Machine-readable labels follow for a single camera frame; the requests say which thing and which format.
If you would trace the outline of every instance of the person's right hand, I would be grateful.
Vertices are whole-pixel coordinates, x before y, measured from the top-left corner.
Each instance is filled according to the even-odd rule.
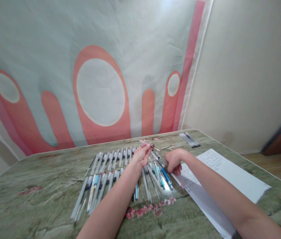
[[[176,175],[180,175],[180,171],[182,170],[181,167],[181,160],[185,153],[188,153],[184,149],[175,149],[165,154],[165,161],[168,165],[167,171],[169,173],[174,173]]]

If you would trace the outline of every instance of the table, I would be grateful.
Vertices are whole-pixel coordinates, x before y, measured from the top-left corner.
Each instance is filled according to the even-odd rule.
[[[179,136],[180,132],[188,132],[201,147],[191,148]],[[70,216],[95,155],[100,151],[107,153],[137,146],[139,139],[150,142],[156,137],[160,137],[154,143],[161,149],[162,158],[164,153],[177,148],[184,148],[195,156],[212,148],[270,185],[272,188],[257,204],[281,226],[281,180],[204,133],[188,129],[26,157],[0,176],[0,238],[75,238],[88,216],[83,213],[77,224]],[[221,238],[188,193],[171,180],[174,190],[161,199],[173,196],[174,205],[165,206],[159,217],[147,213],[140,218],[124,219],[117,238]],[[130,204],[134,208],[148,204],[142,179],[139,182],[140,199]],[[159,200],[153,186],[149,182],[148,185],[156,204]],[[25,188],[32,186],[35,186],[33,193],[24,193]]]

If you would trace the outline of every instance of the blue pen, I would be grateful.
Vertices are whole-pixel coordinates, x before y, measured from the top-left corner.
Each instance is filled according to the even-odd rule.
[[[173,190],[173,185],[172,185],[172,183],[171,183],[171,180],[170,180],[170,178],[168,177],[168,175],[167,175],[167,173],[166,173],[166,171],[165,171],[165,169],[164,169],[163,167],[161,168],[161,171],[163,172],[163,175],[164,175],[164,177],[165,177],[165,179],[166,179],[166,181],[167,181],[167,183],[168,183],[170,189]]]
[[[163,176],[161,175],[161,171],[160,171],[159,167],[157,167],[157,171],[158,171],[158,174],[159,174],[161,186],[165,190],[165,184],[164,184],[164,181],[163,181]]]

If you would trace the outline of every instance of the person's left hand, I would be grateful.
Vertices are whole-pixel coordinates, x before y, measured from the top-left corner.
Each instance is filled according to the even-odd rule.
[[[153,148],[150,145],[142,145],[138,149],[136,149],[133,160],[138,161],[142,168],[145,167],[145,165],[148,162],[148,157],[150,153],[152,152]]]

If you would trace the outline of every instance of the handwritten paper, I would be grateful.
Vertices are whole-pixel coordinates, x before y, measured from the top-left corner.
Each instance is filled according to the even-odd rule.
[[[264,192],[271,188],[213,149],[206,151],[197,158],[228,180],[253,203],[257,203]],[[176,177],[182,182],[186,191],[220,235],[225,239],[232,238],[236,229],[214,200],[207,194],[186,164],[182,164],[181,175]]]

